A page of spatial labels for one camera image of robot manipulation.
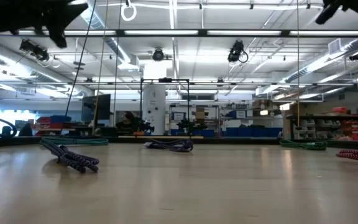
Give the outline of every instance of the workshop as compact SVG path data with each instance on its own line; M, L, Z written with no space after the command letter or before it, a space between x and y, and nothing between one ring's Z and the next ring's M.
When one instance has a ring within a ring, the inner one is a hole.
M0 223L358 223L358 1L0 0Z

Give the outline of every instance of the white cylindrical tank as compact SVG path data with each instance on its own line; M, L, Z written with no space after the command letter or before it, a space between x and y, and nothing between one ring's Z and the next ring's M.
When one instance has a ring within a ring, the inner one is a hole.
M165 85L149 85L143 91L143 120L154 127L152 135L165 132Z

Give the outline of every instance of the green coiled rope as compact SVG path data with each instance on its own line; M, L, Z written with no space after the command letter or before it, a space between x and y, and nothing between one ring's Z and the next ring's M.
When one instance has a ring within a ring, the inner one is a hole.
M282 147L290 147L295 149L324 151L327 149L328 142L321 141L321 142L298 143L290 140L280 140L280 145Z
M73 139L73 138L56 138L56 137L44 137L42 140L50 141L56 145L74 145L82 144L89 146L107 146L109 144L108 139Z

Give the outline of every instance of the person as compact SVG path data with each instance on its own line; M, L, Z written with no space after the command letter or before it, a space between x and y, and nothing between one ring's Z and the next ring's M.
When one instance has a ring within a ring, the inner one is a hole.
M122 121L116 124L116 127L120 131L128 131L131 134L136 131L135 116L130 111L125 111L122 116Z

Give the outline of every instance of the blue coiled rope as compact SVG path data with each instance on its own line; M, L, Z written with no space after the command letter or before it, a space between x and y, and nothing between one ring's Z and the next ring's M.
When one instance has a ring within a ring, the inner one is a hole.
M71 152L65 146L58 146L48 138L42 138L40 144L49 149L52 155L57 156L58 162L62 162L82 174L86 172L85 167L91 169L93 172L99 170L96 166L99 164L99 159Z
M48 140L57 145L75 145L84 144L89 146L107 146L108 139L73 139L73 138L57 138L57 137L44 137L43 140Z
M193 150L193 142L187 139L180 139L171 142L162 142L150 139L150 142L144 144L149 149L168 149L173 152L191 152Z

